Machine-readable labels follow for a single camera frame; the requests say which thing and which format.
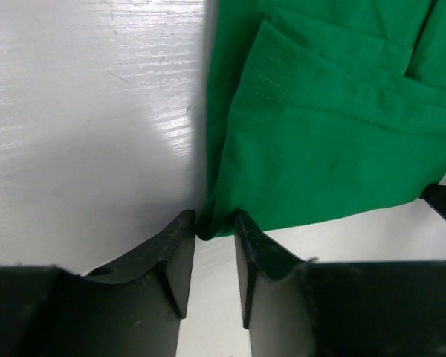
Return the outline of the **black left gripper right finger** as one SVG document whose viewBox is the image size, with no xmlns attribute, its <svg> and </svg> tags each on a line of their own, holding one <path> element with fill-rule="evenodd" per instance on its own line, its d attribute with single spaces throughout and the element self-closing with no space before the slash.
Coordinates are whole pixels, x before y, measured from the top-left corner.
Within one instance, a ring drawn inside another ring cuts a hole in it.
<svg viewBox="0 0 446 357">
<path fill-rule="evenodd" d="M 446 356 L 446 261 L 301 260 L 234 217 L 253 356 Z"/>
</svg>

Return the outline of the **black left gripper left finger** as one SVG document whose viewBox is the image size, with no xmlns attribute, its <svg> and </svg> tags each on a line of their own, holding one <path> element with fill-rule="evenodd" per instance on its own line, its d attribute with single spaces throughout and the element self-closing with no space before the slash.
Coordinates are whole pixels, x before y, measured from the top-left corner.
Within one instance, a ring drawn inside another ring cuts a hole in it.
<svg viewBox="0 0 446 357">
<path fill-rule="evenodd" d="M 174 356 L 186 317 L 195 212 L 86 275 L 0 266 L 0 356 Z"/>
</svg>

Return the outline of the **green t shirt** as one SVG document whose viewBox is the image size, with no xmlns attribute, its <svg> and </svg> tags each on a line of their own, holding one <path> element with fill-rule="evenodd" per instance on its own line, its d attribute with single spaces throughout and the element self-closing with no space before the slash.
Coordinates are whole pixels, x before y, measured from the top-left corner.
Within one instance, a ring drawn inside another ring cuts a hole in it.
<svg viewBox="0 0 446 357">
<path fill-rule="evenodd" d="M 203 240 L 417 199 L 446 173 L 446 1 L 220 1 Z"/>
</svg>

